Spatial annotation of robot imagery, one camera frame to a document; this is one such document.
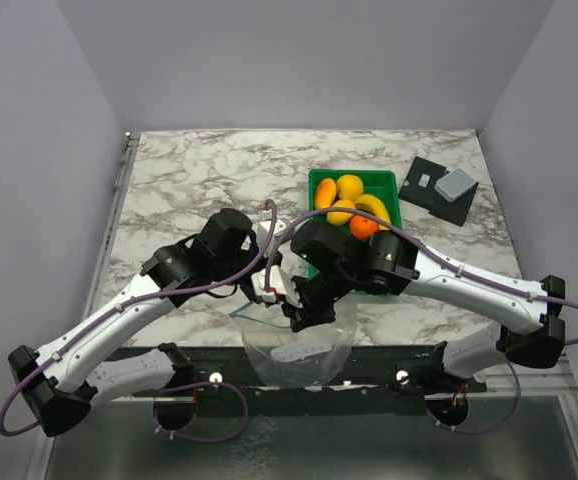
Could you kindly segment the clear zip top bag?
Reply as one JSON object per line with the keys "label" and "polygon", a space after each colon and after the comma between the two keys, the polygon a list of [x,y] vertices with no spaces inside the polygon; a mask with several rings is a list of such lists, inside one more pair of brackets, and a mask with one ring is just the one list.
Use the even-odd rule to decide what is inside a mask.
{"label": "clear zip top bag", "polygon": [[266,386],[282,389],[324,385],[339,374],[351,353],[358,307],[334,305],[335,321],[294,333],[278,306],[248,302],[229,314],[247,357]]}

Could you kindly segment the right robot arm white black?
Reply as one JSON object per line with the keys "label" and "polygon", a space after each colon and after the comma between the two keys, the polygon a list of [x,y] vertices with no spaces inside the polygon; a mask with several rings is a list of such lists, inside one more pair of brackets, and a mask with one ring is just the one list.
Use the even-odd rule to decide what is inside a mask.
{"label": "right robot arm white black", "polygon": [[437,347],[428,378],[438,390],[450,391],[463,379],[505,362],[552,368],[565,347],[558,308],[538,299],[546,292],[545,283],[515,280],[451,258],[435,261],[390,230],[359,240],[323,221],[304,223],[290,249],[317,271],[295,281],[303,305],[299,329],[331,321],[334,303],[353,290],[430,298],[489,318],[487,327]]}

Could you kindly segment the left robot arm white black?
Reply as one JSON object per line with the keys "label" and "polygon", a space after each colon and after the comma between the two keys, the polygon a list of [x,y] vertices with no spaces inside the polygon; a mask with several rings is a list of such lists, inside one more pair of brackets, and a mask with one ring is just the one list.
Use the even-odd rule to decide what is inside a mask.
{"label": "left robot arm white black", "polygon": [[211,215],[199,233],[158,248],[112,300],[76,327],[39,348],[12,351],[13,394],[24,398],[36,426],[56,437],[96,404],[144,391],[183,392],[195,379],[194,366],[172,343],[123,360],[110,357],[195,296],[223,286],[251,294],[251,276],[284,228],[275,213],[259,225],[232,208]]}

